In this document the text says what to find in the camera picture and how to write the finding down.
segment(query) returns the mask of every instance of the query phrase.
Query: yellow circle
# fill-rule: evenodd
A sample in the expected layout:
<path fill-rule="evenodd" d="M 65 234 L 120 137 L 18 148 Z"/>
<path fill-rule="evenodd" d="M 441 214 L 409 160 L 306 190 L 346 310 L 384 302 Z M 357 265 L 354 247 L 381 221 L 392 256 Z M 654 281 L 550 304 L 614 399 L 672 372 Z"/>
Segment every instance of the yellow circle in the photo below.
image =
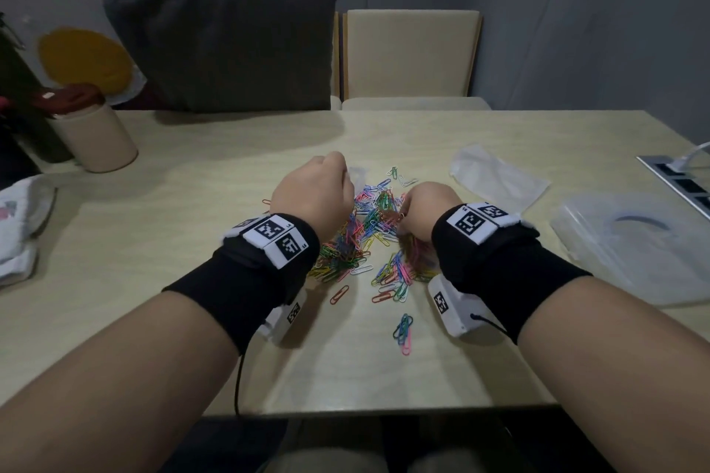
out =
<path fill-rule="evenodd" d="M 126 90 L 133 77 L 126 49 L 92 30 L 53 30 L 40 38 L 38 53 L 49 78 L 61 85 L 92 83 L 112 95 Z"/>

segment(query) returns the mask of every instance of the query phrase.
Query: transparent plastic container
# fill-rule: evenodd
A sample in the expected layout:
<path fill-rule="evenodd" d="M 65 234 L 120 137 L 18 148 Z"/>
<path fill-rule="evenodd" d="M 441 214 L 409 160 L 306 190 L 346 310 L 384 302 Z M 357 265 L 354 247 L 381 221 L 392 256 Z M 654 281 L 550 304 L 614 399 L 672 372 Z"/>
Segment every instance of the transparent plastic container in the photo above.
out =
<path fill-rule="evenodd" d="M 550 225 L 573 261 L 652 305 L 710 300 L 710 222 L 680 199 L 576 195 Z"/>

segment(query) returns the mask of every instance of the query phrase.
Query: hand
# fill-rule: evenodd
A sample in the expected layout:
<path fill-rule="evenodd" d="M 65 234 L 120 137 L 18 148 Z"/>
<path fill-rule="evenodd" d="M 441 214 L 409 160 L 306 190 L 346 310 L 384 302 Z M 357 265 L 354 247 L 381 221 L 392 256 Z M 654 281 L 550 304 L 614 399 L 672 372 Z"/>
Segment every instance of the hand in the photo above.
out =
<path fill-rule="evenodd" d="M 413 234 L 424 242 L 432 240 L 432 230 L 445 212 L 463 204 L 456 191 L 443 183 L 426 181 L 407 193 L 401 212 L 398 234 Z"/>
<path fill-rule="evenodd" d="M 321 243 L 329 241 L 353 210 L 355 188 L 340 152 L 315 156 L 286 175 L 271 195 L 271 213 L 306 221 Z"/>

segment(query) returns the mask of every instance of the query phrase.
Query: container lid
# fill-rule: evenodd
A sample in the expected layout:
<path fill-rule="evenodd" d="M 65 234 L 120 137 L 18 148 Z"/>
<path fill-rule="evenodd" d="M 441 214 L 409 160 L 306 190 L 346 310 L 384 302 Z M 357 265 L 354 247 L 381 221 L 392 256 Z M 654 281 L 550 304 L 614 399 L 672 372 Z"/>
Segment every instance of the container lid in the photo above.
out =
<path fill-rule="evenodd" d="M 32 98 L 32 105 L 51 115 L 67 115 L 92 105 L 103 105 L 106 98 L 99 87 L 89 83 L 64 88 L 42 88 Z"/>
<path fill-rule="evenodd" d="M 652 305 L 710 300 L 710 222 L 679 198 L 576 195 L 550 226 L 583 268 Z"/>

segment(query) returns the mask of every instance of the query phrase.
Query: table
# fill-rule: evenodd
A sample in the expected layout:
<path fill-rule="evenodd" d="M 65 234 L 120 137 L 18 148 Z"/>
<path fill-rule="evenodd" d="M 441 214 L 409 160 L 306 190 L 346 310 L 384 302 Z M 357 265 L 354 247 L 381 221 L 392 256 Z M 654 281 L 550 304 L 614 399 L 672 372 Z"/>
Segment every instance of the table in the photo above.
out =
<path fill-rule="evenodd" d="M 60 190 L 40 237 L 34 279 L 0 292 L 0 403 L 54 361 L 210 256 L 220 235 L 262 212 L 279 180 L 315 154 L 341 150 L 369 169 L 451 183 L 454 152 L 478 142 L 552 186 L 525 214 L 542 242 L 564 254 L 548 225 L 583 191 L 668 194 L 639 154 L 685 152 L 690 143 L 643 111 L 301 112 L 176 115 L 121 112 L 141 153 L 117 172 L 49 168 Z M 373 244 L 379 267 L 393 247 Z M 489 327 L 450 338 L 421 284 L 406 303 L 371 302 L 372 273 L 312 288 L 277 347 L 255 337 L 246 354 L 244 413 L 314 415 L 535 406 L 553 398 L 515 346 Z M 343 284 L 350 291 L 331 306 Z M 392 339 L 414 317 L 412 354 Z M 710 337 L 710 306 L 668 311 Z M 234 375 L 207 409 L 232 413 Z"/>

